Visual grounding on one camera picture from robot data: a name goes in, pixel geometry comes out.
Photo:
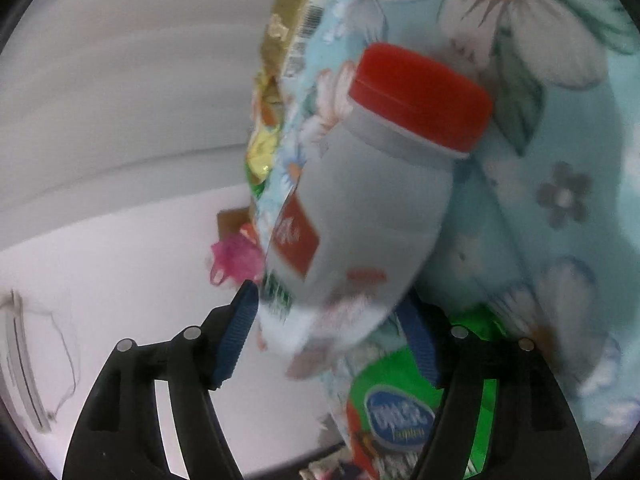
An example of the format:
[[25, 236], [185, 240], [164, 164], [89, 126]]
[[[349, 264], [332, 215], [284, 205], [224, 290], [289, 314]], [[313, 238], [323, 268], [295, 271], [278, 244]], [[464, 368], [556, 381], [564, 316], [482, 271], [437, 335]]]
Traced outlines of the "white bottle red cap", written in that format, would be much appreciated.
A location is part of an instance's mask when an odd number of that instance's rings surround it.
[[457, 163], [492, 114], [478, 82], [393, 44], [363, 51], [347, 99], [270, 235], [259, 324], [288, 358], [343, 352], [390, 315], [436, 244]]

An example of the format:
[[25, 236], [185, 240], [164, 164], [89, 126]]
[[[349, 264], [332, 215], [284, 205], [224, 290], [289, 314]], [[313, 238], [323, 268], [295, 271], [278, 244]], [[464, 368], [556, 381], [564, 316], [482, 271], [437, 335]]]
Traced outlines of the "green snack bag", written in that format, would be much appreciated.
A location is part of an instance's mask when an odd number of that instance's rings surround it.
[[[484, 306], [449, 319], [481, 340], [504, 335], [498, 318]], [[495, 380], [485, 379], [465, 479], [484, 469], [494, 421], [496, 389]], [[355, 465], [370, 479], [409, 479], [434, 427], [443, 391], [421, 375], [406, 342], [398, 350], [365, 367], [350, 387], [345, 410], [349, 447]]]

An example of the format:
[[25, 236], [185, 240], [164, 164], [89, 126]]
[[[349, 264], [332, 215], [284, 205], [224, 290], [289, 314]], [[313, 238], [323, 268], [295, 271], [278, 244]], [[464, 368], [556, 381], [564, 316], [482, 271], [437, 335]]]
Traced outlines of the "floral light blue tablecloth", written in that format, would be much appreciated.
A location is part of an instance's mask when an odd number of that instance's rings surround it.
[[438, 58], [494, 101], [420, 289], [535, 339], [593, 478], [637, 478], [639, 0], [328, 0], [288, 85], [261, 238], [378, 40]]

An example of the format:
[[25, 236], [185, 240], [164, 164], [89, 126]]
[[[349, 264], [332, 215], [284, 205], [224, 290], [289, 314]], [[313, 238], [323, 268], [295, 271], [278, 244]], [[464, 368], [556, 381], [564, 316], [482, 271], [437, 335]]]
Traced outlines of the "pink plastic bag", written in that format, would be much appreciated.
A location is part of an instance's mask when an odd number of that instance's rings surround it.
[[213, 244], [210, 284], [240, 286], [245, 281], [259, 283], [264, 276], [265, 257], [260, 247], [242, 234], [231, 235]]

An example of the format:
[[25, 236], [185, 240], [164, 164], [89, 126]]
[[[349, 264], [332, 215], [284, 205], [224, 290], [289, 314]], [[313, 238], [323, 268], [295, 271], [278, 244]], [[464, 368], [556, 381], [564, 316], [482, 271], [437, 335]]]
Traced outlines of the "green snack packet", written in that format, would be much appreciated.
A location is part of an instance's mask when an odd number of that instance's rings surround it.
[[244, 174], [247, 180], [248, 187], [250, 188], [250, 194], [252, 194], [254, 200], [259, 200], [260, 196], [264, 192], [266, 186], [266, 180], [260, 180], [254, 175], [254, 172], [250, 170], [247, 162], [244, 162]]

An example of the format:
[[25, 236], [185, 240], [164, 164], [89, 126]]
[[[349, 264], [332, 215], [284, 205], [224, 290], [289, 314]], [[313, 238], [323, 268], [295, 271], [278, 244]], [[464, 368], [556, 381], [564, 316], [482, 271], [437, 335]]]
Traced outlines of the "grey curtain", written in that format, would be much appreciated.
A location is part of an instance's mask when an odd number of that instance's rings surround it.
[[1, 0], [1, 244], [243, 177], [272, 0]]

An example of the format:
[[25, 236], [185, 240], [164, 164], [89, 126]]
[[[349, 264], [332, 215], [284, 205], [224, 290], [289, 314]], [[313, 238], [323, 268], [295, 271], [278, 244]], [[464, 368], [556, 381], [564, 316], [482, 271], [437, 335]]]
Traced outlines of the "yellow Enaak noodle packet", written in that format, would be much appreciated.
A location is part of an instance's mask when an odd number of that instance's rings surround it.
[[267, 180], [273, 156], [280, 143], [285, 106], [277, 79], [260, 70], [254, 78], [252, 109], [253, 127], [248, 136], [245, 162], [260, 180]]

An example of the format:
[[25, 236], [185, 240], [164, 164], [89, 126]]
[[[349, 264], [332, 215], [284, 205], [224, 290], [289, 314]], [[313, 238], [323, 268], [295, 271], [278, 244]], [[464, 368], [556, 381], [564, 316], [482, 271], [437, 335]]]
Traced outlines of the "gold snack packet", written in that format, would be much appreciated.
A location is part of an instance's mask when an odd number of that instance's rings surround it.
[[260, 56], [271, 77], [296, 77], [305, 67], [309, 39], [318, 29], [328, 0], [273, 0]]

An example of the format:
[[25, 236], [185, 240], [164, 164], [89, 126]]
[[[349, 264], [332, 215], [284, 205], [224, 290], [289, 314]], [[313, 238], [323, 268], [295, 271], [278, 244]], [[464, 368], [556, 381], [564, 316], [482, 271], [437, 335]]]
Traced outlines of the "wall air conditioner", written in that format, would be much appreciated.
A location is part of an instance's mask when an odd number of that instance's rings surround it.
[[1, 379], [10, 413], [25, 429], [48, 434], [51, 424], [30, 362], [23, 301], [14, 290], [1, 298]]

